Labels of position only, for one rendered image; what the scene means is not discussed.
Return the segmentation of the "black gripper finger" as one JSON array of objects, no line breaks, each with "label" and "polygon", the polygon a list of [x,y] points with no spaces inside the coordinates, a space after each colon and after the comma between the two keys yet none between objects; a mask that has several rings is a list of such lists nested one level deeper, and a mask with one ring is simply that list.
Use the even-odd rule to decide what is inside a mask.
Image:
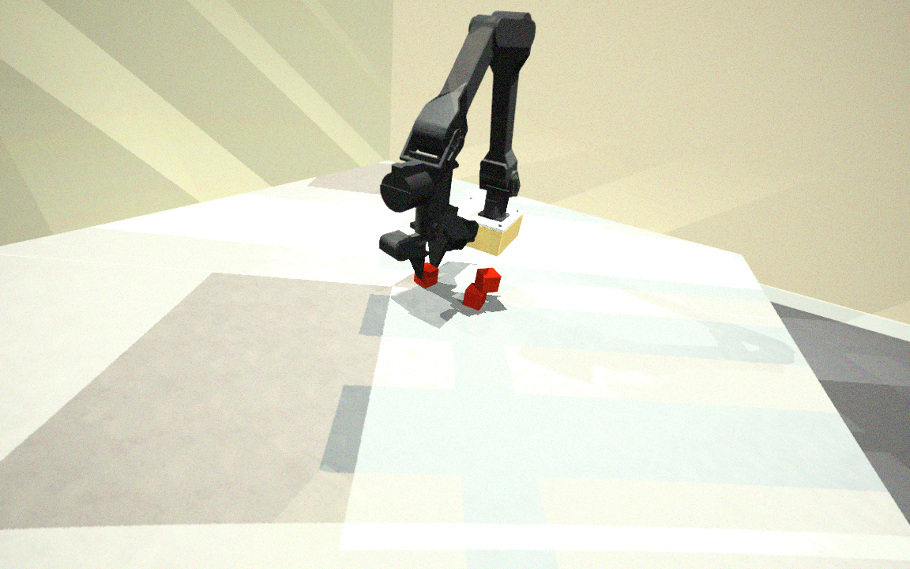
[{"label": "black gripper finger", "polygon": [[443,260],[446,250],[441,248],[441,244],[438,239],[427,242],[427,251],[429,254],[429,263],[432,264],[436,269],[439,269],[439,264]]},{"label": "black gripper finger", "polygon": [[414,271],[416,275],[418,275],[419,279],[423,277],[423,270],[425,269],[425,257],[429,254],[431,253],[426,250],[425,252],[417,254],[415,257],[409,259],[409,262],[412,264],[412,267],[414,267]]}]

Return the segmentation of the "red cube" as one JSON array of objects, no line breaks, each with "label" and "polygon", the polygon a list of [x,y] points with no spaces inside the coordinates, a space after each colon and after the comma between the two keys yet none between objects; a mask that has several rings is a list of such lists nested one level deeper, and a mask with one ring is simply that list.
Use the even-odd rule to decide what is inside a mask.
[{"label": "red cube", "polygon": [[439,269],[436,269],[432,264],[425,263],[425,269],[423,270],[423,277],[418,278],[418,275],[414,275],[414,282],[418,282],[420,287],[432,287],[432,285],[437,284],[438,282]]},{"label": "red cube", "polygon": [[469,287],[465,289],[463,305],[473,307],[473,309],[479,311],[485,303],[485,296],[487,296],[487,294],[481,294],[480,290],[476,287],[476,284],[471,282]]},{"label": "red cube", "polygon": [[498,291],[501,278],[501,275],[496,273],[495,269],[477,269],[476,282],[474,284],[476,284],[481,294],[490,294],[490,292]]}]

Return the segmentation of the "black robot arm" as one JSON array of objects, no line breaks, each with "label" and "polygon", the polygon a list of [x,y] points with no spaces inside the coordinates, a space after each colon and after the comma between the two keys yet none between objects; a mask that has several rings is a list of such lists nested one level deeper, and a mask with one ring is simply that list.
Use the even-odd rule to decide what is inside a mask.
[{"label": "black robot arm", "polygon": [[[485,71],[494,73],[491,100],[490,151],[480,162],[479,189],[486,190],[478,216],[503,222],[509,198],[520,190],[517,158],[512,150],[513,124],[521,67],[528,60],[536,25],[528,12],[495,10],[471,18],[468,35],[442,91],[419,113],[393,173],[384,176],[380,191],[384,204],[395,213],[407,212],[450,199],[453,169],[462,150],[466,115]],[[418,153],[416,151],[423,153]],[[427,155],[429,153],[437,156]],[[432,217],[427,233],[434,232],[441,248],[463,250],[476,241],[476,220],[460,219],[457,206]]]}]

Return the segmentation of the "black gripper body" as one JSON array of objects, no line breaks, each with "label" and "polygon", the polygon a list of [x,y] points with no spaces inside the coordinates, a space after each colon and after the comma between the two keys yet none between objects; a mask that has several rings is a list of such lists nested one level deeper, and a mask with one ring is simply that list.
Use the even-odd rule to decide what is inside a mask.
[{"label": "black gripper body", "polygon": [[[425,252],[427,242],[437,239],[434,232],[427,233],[430,219],[451,212],[453,206],[450,205],[450,199],[443,204],[427,202],[427,204],[418,206],[415,222],[409,222],[409,227],[414,229],[415,233],[407,235],[407,233],[396,230],[383,234],[379,239],[379,249],[398,262],[406,262],[417,254]],[[444,208],[444,210],[436,210],[437,208]]]}]

